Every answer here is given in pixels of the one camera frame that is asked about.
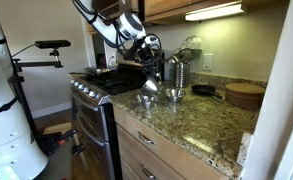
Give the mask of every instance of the oven handle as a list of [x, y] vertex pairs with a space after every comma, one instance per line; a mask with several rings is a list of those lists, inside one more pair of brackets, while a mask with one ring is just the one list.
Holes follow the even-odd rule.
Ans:
[[71, 91], [72, 93], [72, 96], [77, 100], [79, 101], [81, 104], [83, 104], [84, 106], [90, 108], [90, 109], [94, 109], [95, 111], [98, 110], [98, 106], [92, 106], [86, 102], [84, 102], [77, 94], [75, 94], [73, 91]]
[[85, 118], [83, 116], [81, 116], [80, 114], [77, 114], [77, 119], [78, 119], [79, 124], [82, 126], [82, 129], [83, 129], [84, 133], [87, 134], [89, 136], [89, 138], [91, 140], [93, 140], [95, 143], [97, 143], [100, 147], [104, 147], [105, 146], [105, 143], [103, 141], [101, 141], [101, 140], [98, 140], [98, 137], [93, 136], [90, 132], [88, 132], [85, 129], [84, 125], [80, 122], [81, 119], [84, 120], [84, 121], [86, 121]]

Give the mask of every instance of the gas stove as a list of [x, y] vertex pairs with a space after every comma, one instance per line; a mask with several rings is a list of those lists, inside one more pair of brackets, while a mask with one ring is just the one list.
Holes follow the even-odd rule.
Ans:
[[97, 105], [108, 103], [112, 95], [141, 88], [147, 78], [140, 69], [113, 70], [71, 80], [72, 89]]

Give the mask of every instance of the kitchen counter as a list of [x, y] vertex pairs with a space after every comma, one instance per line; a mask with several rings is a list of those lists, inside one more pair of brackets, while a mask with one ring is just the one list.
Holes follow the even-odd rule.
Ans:
[[181, 103], [160, 94], [155, 107], [146, 110], [136, 102], [139, 90], [112, 96], [109, 101], [190, 154], [232, 179], [242, 170], [236, 163], [244, 131], [253, 132], [257, 111], [245, 110], [223, 99], [199, 96], [184, 88]]

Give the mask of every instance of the drawer handle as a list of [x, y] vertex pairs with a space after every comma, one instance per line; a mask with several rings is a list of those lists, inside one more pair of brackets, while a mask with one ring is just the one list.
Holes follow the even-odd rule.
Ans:
[[146, 144], [156, 144], [154, 141], [152, 141], [152, 140], [150, 140], [149, 138], [147, 138], [147, 137], [145, 137], [142, 133], [140, 133], [139, 131], [138, 131], [138, 137], [139, 137], [139, 139], [141, 139], [142, 141], [144, 141], [144, 143], [146, 143]]
[[142, 165], [142, 171], [148, 177], [148, 179], [156, 179], [156, 177], [151, 172], [149, 172], [144, 165]]

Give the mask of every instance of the stove knob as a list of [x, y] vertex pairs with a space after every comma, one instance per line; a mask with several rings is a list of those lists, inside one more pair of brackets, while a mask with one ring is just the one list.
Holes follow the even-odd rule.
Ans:
[[84, 90], [83, 90], [83, 92], [86, 93], [86, 94], [88, 94], [89, 93], [89, 88], [88, 87], [85, 87]]
[[94, 92], [94, 91], [89, 91], [89, 94], [88, 94], [90, 97], [92, 98], [95, 98], [97, 96], [97, 93]]
[[80, 85], [78, 86], [78, 89], [83, 90], [84, 87], [85, 87], [84, 85], [80, 84]]
[[74, 86], [78, 87], [79, 85], [79, 82], [75, 81]]

